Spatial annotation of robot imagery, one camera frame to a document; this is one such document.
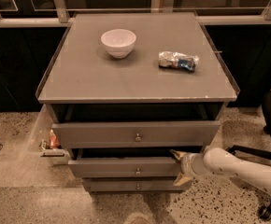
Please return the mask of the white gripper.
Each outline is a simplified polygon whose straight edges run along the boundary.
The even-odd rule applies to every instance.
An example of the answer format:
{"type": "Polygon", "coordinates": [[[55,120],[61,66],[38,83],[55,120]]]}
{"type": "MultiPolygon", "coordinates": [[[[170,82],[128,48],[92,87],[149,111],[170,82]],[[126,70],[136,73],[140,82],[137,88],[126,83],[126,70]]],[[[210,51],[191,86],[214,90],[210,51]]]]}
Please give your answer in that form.
{"type": "Polygon", "coordinates": [[[170,152],[176,160],[181,161],[181,173],[177,175],[174,186],[182,186],[191,181],[192,177],[208,174],[202,153],[186,153],[174,149],[171,149],[170,152]]]}

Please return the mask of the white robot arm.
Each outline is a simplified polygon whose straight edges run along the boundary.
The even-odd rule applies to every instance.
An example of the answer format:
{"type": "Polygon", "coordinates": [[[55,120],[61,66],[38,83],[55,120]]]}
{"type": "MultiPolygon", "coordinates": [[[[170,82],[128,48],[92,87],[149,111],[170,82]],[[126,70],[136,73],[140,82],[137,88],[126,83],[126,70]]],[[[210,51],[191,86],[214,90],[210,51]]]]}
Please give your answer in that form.
{"type": "Polygon", "coordinates": [[[218,147],[207,149],[203,153],[174,149],[170,152],[180,164],[175,186],[181,186],[198,176],[230,176],[238,177],[271,196],[271,166],[241,160],[218,147]]]}

